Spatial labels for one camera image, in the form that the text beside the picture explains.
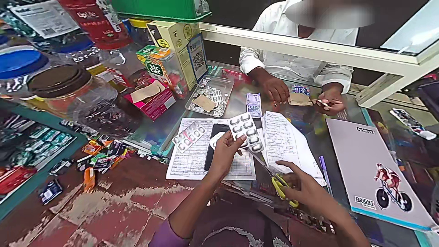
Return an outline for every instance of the blue jar lid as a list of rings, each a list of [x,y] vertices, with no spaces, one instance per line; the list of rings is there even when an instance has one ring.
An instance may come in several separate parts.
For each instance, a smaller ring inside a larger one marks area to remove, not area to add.
[[[6,35],[0,35],[0,44],[4,44],[8,41],[8,38]]]
[[[62,47],[55,49],[55,52],[58,53],[70,53],[70,52],[77,52],[77,51],[83,51],[87,50],[88,48],[92,47],[94,44],[91,40],[86,39],[84,41],[78,41],[74,42],[68,45],[63,45]]]
[[[24,76],[44,67],[49,59],[39,51],[21,50],[0,55],[0,79]]]

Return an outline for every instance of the cyclist illustration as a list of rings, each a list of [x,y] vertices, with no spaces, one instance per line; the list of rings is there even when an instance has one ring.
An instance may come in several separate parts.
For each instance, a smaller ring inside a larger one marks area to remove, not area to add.
[[[378,205],[382,209],[386,209],[389,206],[390,196],[392,202],[396,203],[403,211],[410,211],[413,207],[412,201],[405,192],[399,191],[399,183],[401,182],[399,175],[380,163],[377,164],[377,169],[374,179],[375,181],[378,179],[381,181],[381,188],[376,193]]]

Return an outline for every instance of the purple pen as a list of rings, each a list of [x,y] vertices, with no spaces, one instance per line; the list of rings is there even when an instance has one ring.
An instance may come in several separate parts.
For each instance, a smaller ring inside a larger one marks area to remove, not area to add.
[[[328,172],[326,171],[326,164],[325,164],[325,160],[324,160],[323,156],[319,156],[319,161],[320,161],[320,165],[321,165],[322,168],[323,168],[323,174],[324,174],[324,176],[325,176],[325,181],[326,181],[327,186],[328,186],[328,192],[329,192],[329,194],[330,194],[332,197],[334,197],[334,196],[332,195],[331,184],[329,183]]]

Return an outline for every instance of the green container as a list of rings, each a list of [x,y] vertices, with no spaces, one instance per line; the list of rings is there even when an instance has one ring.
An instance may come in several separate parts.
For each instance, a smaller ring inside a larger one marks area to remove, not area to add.
[[[212,14],[206,0],[110,0],[110,2],[120,15],[160,21],[199,22]]]

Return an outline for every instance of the scissors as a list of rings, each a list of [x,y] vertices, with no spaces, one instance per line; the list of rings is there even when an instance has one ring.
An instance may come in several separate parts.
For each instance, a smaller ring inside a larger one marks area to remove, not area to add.
[[[274,174],[272,171],[268,169],[267,164],[261,159],[262,153],[254,153],[251,149],[248,149],[248,151],[253,155],[253,157],[256,158],[256,160],[261,163],[261,165],[265,168],[265,170],[270,174],[271,176],[271,182],[273,183],[274,188],[276,189],[277,194],[282,200],[288,200],[288,203],[290,203],[291,207],[298,207],[299,202],[296,200],[289,200],[285,196],[284,192],[281,190],[280,186],[286,186],[290,187],[285,180],[282,178],[282,175],[280,174]]]

